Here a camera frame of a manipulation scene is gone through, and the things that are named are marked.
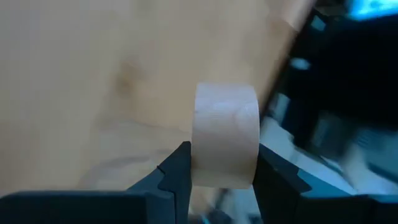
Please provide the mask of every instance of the black plastic part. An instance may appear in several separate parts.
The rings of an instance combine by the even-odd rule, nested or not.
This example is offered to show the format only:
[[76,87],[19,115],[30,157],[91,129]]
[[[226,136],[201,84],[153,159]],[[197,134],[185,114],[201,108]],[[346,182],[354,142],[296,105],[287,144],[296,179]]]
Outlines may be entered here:
[[261,144],[253,188],[264,223],[398,223],[398,196],[349,195]]
[[35,191],[0,198],[0,223],[186,223],[190,143],[125,191]]

